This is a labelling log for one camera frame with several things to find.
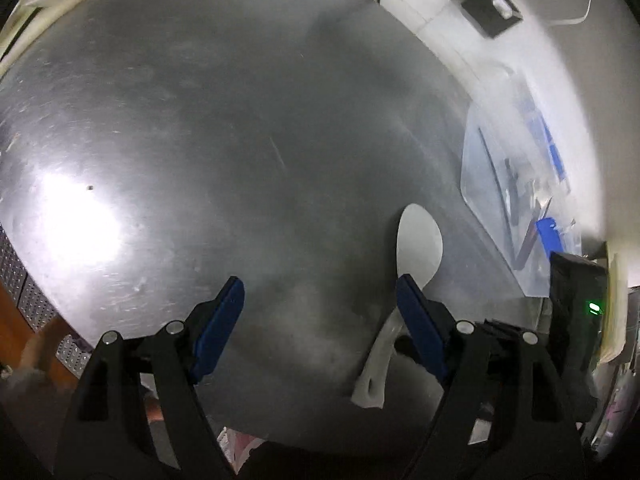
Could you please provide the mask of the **black chopstick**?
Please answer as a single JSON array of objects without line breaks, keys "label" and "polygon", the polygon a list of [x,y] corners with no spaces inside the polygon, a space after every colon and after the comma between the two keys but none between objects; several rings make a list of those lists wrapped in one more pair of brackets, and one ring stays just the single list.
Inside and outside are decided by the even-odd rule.
[{"label": "black chopstick", "polygon": [[480,127],[477,127],[477,131],[478,131],[478,134],[480,135],[480,140],[482,141],[483,148],[487,155],[489,166],[491,168],[492,177],[494,178],[497,192],[499,195],[500,210],[501,210],[501,217],[502,217],[502,223],[503,223],[502,247],[504,248],[504,258],[506,259],[506,262],[508,263],[510,268],[514,268],[515,252],[514,252],[513,240],[512,240],[510,214],[509,214],[508,206],[506,206],[506,196],[504,196],[503,188],[501,186],[501,181],[500,181],[500,174],[494,163],[494,160],[492,159],[491,152],[487,144],[484,132]]}]

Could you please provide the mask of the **clear plastic storage bin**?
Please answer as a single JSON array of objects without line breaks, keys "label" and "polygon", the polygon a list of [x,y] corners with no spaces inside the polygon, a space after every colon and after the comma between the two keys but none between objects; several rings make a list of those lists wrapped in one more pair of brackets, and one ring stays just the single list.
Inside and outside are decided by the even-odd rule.
[{"label": "clear plastic storage bin", "polygon": [[484,132],[509,209],[515,252],[509,269],[525,296],[547,296],[550,255],[544,253],[536,222],[555,218],[569,254],[582,252],[582,237],[560,152],[523,75],[498,65],[478,84],[463,142],[462,197],[504,259],[499,195],[477,127]]}]

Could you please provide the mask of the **black wall socket box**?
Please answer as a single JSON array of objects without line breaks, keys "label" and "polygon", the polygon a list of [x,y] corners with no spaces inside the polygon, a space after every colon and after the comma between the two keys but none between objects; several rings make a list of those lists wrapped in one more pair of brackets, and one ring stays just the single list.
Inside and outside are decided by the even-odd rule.
[{"label": "black wall socket box", "polygon": [[463,0],[462,9],[478,31],[490,39],[523,21],[511,0]]}]

